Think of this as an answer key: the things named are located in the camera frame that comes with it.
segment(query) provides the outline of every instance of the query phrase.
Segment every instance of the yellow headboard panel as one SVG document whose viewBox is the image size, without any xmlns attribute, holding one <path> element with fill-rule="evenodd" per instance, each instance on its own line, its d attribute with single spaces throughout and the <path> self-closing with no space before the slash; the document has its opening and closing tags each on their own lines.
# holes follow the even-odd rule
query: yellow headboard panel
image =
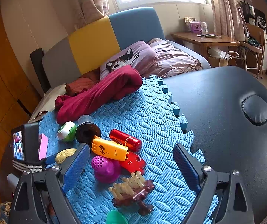
<svg viewBox="0 0 267 224">
<path fill-rule="evenodd" d="M 68 40 L 81 74 L 98 68 L 107 59 L 120 52 L 109 17 L 99 19 L 75 31 Z"/>
</svg>

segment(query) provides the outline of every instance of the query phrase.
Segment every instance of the curtain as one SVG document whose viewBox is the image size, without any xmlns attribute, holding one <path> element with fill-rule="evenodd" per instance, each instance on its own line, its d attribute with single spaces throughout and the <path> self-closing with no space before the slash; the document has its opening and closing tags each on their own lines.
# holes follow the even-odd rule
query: curtain
<svg viewBox="0 0 267 224">
<path fill-rule="evenodd" d="M 76 28 L 104 18 L 109 13 L 108 0 L 71 0 Z"/>
<path fill-rule="evenodd" d="M 243 23 L 236 0 L 212 0 L 215 33 L 245 41 Z"/>
</svg>

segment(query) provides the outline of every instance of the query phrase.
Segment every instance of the metal bolt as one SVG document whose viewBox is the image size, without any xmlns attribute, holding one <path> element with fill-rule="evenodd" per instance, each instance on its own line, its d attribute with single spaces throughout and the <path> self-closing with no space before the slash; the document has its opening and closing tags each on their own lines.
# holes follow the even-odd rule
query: metal bolt
<svg viewBox="0 0 267 224">
<path fill-rule="evenodd" d="M 29 169 L 26 169 L 26 170 L 23 171 L 22 174 L 23 174 L 23 175 L 28 175 L 29 173 L 30 173 L 30 170 L 29 170 Z"/>
<path fill-rule="evenodd" d="M 59 169 L 60 169 L 60 167 L 58 165 L 52 166 L 52 170 L 53 171 L 58 171 Z"/>
<path fill-rule="evenodd" d="M 210 172 L 212 170 L 212 167 L 208 166 L 208 165 L 205 165 L 203 166 L 203 169 L 206 171 L 206 172 Z"/>
<path fill-rule="evenodd" d="M 239 171 L 238 171 L 238 170 L 233 170 L 232 173 L 233 173 L 234 175 L 239 176 Z"/>
</svg>

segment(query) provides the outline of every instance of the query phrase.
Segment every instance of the blue foam mat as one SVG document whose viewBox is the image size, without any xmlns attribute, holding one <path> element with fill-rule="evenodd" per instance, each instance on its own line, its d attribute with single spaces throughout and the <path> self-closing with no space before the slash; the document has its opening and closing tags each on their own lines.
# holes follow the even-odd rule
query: blue foam mat
<svg viewBox="0 0 267 224">
<path fill-rule="evenodd" d="M 137 206 L 117 209 L 129 224 L 179 224 L 196 197 L 189 190 L 173 159 L 173 147 L 177 143 L 183 144 L 191 154 L 190 146 L 194 139 L 192 131 L 186 134 L 182 132 L 187 128 L 187 120 L 184 115 L 176 117 L 179 110 L 178 104 L 172 103 L 172 94 L 162 79 L 152 76 L 144 79 L 142 87 L 136 92 L 105 104 L 91 114 L 101 129 L 102 138 L 109 140 L 110 130 L 119 129 L 143 141 L 138 154 L 147 163 L 144 177 L 153 179 L 155 184 L 154 191 L 145 202 L 154 204 L 154 209 L 144 217 L 137 213 Z M 58 141 L 56 133 L 59 129 L 54 112 L 48 113 L 40 122 L 40 133 L 49 138 L 47 156 L 79 146 L 76 140 L 69 143 Z M 201 163 L 205 162 L 201 150 L 191 155 Z M 116 209 L 108 187 L 95 180 L 93 169 L 87 164 L 74 189 L 67 192 L 67 198 L 83 224 L 103 224 L 107 213 Z M 209 217 L 217 204 L 217 196 L 214 196 L 205 224 L 210 223 Z"/>
</svg>

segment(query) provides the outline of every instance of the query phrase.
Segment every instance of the wooden table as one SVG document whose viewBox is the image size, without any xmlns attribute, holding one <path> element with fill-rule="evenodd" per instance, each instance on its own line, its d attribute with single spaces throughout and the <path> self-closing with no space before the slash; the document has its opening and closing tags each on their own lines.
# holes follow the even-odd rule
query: wooden table
<svg viewBox="0 0 267 224">
<path fill-rule="evenodd" d="M 182 44 L 183 42 L 189 42 L 192 44 L 199 45 L 199 51 L 197 51 L 201 56 L 203 56 L 205 59 L 208 57 L 207 47 L 210 46 L 239 46 L 239 41 L 229 38 L 224 35 L 219 35 L 222 38 L 205 38 L 205 37 L 198 37 L 197 34 L 193 33 L 173 33 L 171 34 L 174 40 L 178 44 Z"/>
</svg>

